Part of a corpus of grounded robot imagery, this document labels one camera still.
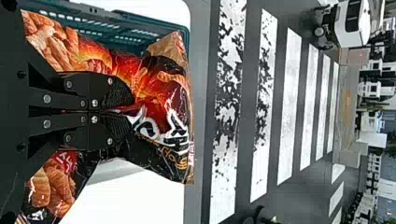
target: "bolt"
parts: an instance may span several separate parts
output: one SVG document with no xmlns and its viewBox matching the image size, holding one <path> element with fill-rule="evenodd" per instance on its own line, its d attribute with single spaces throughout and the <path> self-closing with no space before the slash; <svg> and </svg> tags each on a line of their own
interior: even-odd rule
<svg viewBox="0 0 396 224">
<path fill-rule="evenodd" d="M 98 106 L 98 101 L 97 100 L 92 100 L 92 106 L 97 107 Z"/>
<path fill-rule="evenodd" d="M 51 101 L 50 95 L 45 94 L 43 100 L 45 104 L 49 104 Z"/>
<path fill-rule="evenodd" d="M 25 149 L 26 149 L 26 145 L 25 144 L 17 145 L 17 151 L 18 152 L 23 152 Z"/>
<path fill-rule="evenodd" d="M 44 125 L 44 128 L 45 128 L 45 129 L 50 128 L 50 120 L 48 120 L 48 119 L 44 120 L 43 125 Z"/>
<path fill-rule="evenodd" d="M 93 116 L 93 117 L 91 118 L 91 121 L 92 121 L 92 123 L 97 123 L 97 122 L 98 122 L 98 117 Z"/>
<path fill-rule="evenodd" d="M 23 79 L 23 78 L 26 77 L 26 73 L 24 71 L 19 71 L 17 73 L 17 77 L 20 78 L 20 79 Z"/>
<path fill-rule="evenodd" d="M 69 134 L 66 136 L 66 143 L 69 143 L 72 141 L 72 136 L 70 136 Z"/>
<path fill-rule="evenodd" d="M 71 81 L 66 82 L 67 89 L 71 89 L 73 87 L 73 83 Z"/>
</svg>

